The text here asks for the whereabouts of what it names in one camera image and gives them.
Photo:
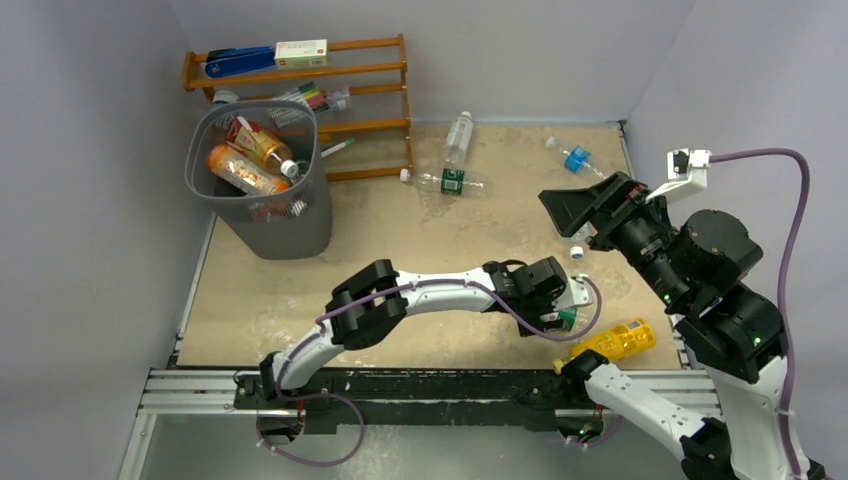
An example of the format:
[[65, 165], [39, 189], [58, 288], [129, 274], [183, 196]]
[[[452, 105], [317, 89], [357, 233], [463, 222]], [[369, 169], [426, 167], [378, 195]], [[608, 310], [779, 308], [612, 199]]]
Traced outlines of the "bottle green cap green label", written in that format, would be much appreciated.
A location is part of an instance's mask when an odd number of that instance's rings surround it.
[[539, 329], [545, 332], [573, 334], [583, 330], [591, 318], [592, 315], [587, 314], [583, 308], [571, 307], [540, 316]]

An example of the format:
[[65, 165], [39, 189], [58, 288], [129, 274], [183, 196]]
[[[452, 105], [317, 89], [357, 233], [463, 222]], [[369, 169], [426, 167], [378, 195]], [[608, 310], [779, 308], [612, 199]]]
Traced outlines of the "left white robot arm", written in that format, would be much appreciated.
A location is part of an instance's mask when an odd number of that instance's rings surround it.
[[298, 389], [331, 360], [377, 345], [415, 315], [504, 313], [516, 321], [520, 335], [548, 338], [553, 329], [542, 318], [570, 290], [569, 277], [553, 257], [532, 264], [489, 261], [439, 274], [406, 272], [388, 259], [377, 260], [334, 288], [324, 314], [300, 340], [263, 359], [259, 395], [272, 408], [289, 407]]

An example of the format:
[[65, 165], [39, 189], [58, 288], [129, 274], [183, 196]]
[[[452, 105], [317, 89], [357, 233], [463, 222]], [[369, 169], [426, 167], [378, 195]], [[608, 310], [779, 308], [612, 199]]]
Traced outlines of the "amber tea bottle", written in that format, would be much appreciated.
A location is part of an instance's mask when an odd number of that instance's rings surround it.
[[227, 142], [264, 171], [287, 178], [299, 174], [289, 146], [259, 124], [236, 116], [229, 124]]

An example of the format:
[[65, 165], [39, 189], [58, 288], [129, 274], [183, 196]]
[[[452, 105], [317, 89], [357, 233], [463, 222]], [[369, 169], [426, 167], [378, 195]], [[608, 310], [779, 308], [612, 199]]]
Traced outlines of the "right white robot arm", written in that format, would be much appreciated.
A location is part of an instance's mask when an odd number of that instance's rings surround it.
[[822, 479], [801, 449], [782, 390], [790, 345], [779, 308], [744, 277], [762, 248], [733, 215], [703, 209], [681, 226], [667, 202], [624, 173], [585, 189], [545, 190], [556, 229], [595, 229], [589, 246], [620, 252], [677, 317], [676, 329], [711, 379], [722, 415], [701, 416], [639, 387], [607, 354], [590, 350], [555, 371], [564, 399], [610, 408], [662, 443], [690, 479]]

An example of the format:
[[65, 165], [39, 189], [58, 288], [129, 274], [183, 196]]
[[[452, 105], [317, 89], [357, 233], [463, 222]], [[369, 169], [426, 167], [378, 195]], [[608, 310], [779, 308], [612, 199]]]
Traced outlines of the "yellow bottle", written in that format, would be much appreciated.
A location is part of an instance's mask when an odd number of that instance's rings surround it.
[[588, 350], [615, 362], [645, 352], [655, 345], [656, 337], [652, 327], [646, 320], [637, 318], [580, 341], [570, 349], [566, 359], [553, 361], [553, 370], [560, 374], [568, 361]]

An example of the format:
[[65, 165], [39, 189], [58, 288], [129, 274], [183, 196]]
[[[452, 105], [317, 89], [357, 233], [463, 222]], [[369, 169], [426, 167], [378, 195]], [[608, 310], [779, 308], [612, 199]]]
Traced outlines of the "crushed bottle blue white label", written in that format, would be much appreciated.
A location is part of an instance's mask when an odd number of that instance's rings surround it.
[[581, 260], [585, 257], [585, 250], [587, 249], [587, 242], [590, 236], [590, 224], [584, 223], [574, 234], [561, 237], [567, 244], [568, 254], [572, 259]]

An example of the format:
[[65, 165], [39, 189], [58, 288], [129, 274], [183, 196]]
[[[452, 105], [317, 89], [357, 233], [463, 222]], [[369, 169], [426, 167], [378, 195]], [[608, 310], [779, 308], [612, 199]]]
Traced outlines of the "orange drink bottle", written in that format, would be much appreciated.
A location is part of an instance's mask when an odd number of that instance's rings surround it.
[[275, 195], [290, 188], [286, 180], [266, 172], [227, 144], [213, 147], [206, 164], [217, 177], [249, 196]]

